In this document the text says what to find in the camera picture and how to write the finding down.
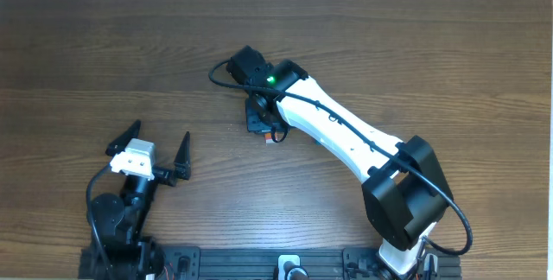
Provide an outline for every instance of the robotic arm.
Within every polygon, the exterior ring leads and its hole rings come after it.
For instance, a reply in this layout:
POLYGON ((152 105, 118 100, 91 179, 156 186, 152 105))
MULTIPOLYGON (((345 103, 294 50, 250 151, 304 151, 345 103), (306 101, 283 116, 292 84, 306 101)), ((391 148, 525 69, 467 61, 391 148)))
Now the robotic arm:
POLYGON ((246 46, 219 66, 225 63, 226 71, 241 86, 215 80, 214 70, 210 79, 250 94, 246 100, 248 130, 270 131, 272 139, 280 142, 276 131, 286 136, 289 129, 297 128, 341 159, 361 182, 367 217, 384 238, 378 258, 395 277, 408 275, 416 266, 426 237, 448 207, 436 188, 453 199, 432 148, 420 137, 403 143, 373 128, 336 103, 291 60, 273 67, 258 51, 246 46), (393 180, 406 172, 400 182, 393 180), (424 174, 436 188, 429 188, 411 172, 424 174))

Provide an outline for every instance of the wood grain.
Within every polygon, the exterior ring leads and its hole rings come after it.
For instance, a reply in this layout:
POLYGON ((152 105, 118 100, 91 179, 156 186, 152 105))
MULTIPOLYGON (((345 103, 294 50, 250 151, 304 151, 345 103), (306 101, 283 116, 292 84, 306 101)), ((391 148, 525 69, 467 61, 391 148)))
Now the wood grain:
MULTIPOLYGON (((192 134, 193 178, 150 212, 161 242, 378 245, 342 163, 300 131, 265 146, 245 130, 245 95, 207 80, 250 44, 433 145, 474 229, 465 278, 545 278, 550 1, 0 0, 0 276, 77 276, 86 184, 136 118, 164 164, 192 134)), ((464 239, 450 211, 433 235, 464 239)))

